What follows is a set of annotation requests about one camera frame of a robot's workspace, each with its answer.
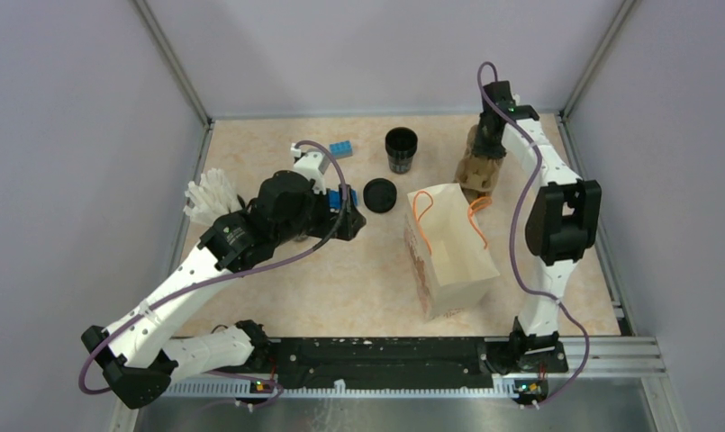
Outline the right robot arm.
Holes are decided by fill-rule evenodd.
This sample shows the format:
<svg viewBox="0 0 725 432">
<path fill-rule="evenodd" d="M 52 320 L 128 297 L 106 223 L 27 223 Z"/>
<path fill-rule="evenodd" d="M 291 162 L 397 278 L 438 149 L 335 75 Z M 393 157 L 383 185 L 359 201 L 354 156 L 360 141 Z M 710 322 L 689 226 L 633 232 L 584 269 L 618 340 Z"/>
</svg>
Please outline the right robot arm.
<svg viewBox="0 0 725 432">
<path fill-rule="evenodd" d="M 513 210 L 511 234 L 517 233 L 527 195 L 536 194 L 523 235 L 537 259 L 538 280 L 534 285 L 520 284 L 527 301 L 514 320 L 508 342 L 511 364 L 531 371 L 559 345 L 558 314 L 564 309 L 570 275 L 594 245 L 602 188 L 568 166 L 543 131 L 538 113 L 515 102 L 509 82 L 493 81 L 479 89 L 483 111 L 475 153 L 512 155 L 528 177 Z"/>
</svg>

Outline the black cup lid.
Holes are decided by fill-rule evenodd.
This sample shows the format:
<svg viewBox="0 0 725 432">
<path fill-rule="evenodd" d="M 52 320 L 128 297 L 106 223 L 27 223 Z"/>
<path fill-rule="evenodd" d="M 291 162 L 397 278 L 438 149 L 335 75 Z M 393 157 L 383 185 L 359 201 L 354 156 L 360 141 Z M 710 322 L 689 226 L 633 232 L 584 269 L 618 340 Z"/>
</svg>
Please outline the black cup lid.
<svg viewBox="0 0 725 432">
<path fill-rule="evenodd" d="M 363 188 L 365 206 L 374 213 L 391 211 L 397 201 L 397 189 L 394 183 L 385 178 L 375 178 Z"/>
</svg>

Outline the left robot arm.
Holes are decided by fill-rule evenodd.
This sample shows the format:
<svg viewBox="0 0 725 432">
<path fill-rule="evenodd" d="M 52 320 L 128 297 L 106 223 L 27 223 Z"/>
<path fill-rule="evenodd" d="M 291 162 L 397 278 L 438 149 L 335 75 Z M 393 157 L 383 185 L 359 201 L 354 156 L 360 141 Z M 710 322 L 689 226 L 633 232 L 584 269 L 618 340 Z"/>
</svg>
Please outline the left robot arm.
<svg viewBox="0 0 725 432">
<path fill-rule="evenodd" d="M 193 375 L 227 366 L 263 369 L 268 341 L 251 320 L 202 337 L 177 337 L 177 331 L 227 285 L 278 269 L 274 253 L 285 243 L 307 236 L 321 248 L 355 238 L 366 221 L 354 196 L 345 182 L 331 189 L 322 174 L 296 170 L 274 173 L 249 201 L 227 193 L 194 248 L 158 288 L 115 322 L 82 333 L 86 361 L 100 367 L 105 389 L 135 410 Z"/>
</svg>

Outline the brown cardboard cup carrier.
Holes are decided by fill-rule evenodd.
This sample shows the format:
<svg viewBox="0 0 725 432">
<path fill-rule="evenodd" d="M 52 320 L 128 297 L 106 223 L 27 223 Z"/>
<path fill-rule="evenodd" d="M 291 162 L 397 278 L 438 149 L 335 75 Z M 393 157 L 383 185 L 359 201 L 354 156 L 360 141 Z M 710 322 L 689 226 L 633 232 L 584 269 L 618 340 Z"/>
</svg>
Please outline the brown cardboard cup carrier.
<svg viewBox="0 0 725 432">
<path fill-rule="evenodd" d="M 476 156 L 472 150 L 478 125 L 471 127 L 463 157 L 458 162 L 454 182 L 459 184 L 468 202 L 478 198 L 491 197 L 498 185 L 503 158 Z"/>
</svg>

